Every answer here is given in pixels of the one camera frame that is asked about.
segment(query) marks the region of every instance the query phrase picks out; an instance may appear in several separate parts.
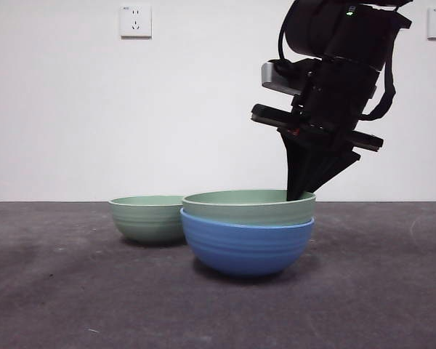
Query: gray floor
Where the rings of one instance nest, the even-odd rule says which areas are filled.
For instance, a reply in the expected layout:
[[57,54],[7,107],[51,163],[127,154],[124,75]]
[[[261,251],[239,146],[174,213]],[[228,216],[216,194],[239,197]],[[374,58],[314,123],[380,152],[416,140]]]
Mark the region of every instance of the gray floor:
[[0,204],[0,349],[436,349],[436,203],[319,203],[256,280],[120,238],[107,204]]

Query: black strap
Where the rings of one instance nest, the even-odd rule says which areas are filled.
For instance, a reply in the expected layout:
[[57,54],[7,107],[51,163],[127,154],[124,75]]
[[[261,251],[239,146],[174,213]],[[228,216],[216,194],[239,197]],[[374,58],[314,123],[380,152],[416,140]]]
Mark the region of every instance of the black strap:
[[389,111],[395,96],[394,76],[392,75],[392,53],[394,52],[395,37],[391,36],[386,56],[384,71],[384,94],[378,105],[367,115],[362,114],[359,120],[373,121],[382,118]]

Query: bowl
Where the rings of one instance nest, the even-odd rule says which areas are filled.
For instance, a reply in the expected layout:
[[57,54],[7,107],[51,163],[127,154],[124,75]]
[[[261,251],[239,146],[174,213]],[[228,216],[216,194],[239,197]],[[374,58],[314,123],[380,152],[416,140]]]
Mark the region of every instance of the bowl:
[[167,244],[184,238],[181,196],[132,196],[111,200],[113,221],[129,240]]
[[286,190],[230,190],[200,193],[182,200],[184,211],[195,217],[242,225],[297,225],[309,222],[315,194],[286,201]]
[[205,220],[181,210],[182,226],[194,255],[231,276],[264,276],[282,271],[303,253],[314,224],[255,226]]

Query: white wall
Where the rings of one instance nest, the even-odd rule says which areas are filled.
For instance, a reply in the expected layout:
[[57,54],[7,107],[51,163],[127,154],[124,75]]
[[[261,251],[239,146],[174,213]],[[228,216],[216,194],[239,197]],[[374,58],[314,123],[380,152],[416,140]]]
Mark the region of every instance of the white wall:
[[[285,187],[279,134],[249,118],[255,103],[290,108],[259,70],[291,0],[151,0],[153,39],[122,41],[118,8],[135,3],[0,0],[0,201]],[[436,200],[430,4],[401,10],[414,23],[396,44],[395,104],[360,128],[384,149],[361,151],[320,200]]]

